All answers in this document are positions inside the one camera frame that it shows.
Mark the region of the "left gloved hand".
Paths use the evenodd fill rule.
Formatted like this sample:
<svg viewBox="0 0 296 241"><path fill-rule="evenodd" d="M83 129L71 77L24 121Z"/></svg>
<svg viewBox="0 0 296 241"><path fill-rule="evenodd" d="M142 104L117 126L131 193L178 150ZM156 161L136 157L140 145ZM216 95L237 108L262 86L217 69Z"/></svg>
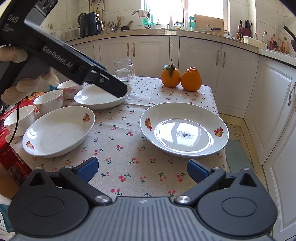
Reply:
<svg viewBox="0 0 296 241"><path fill-rule="evenodd" d="M20 64L28 60L28 57L28 53L23 49L11 46L1 47L1 62ZM1 100L6 104L15 105L34 91L42 91L50 85L57 87L59 84L59 78L53 69L49 68L43 75L37 75L36 78L23 77L13 83L12 87L5 87Z"/></svg>

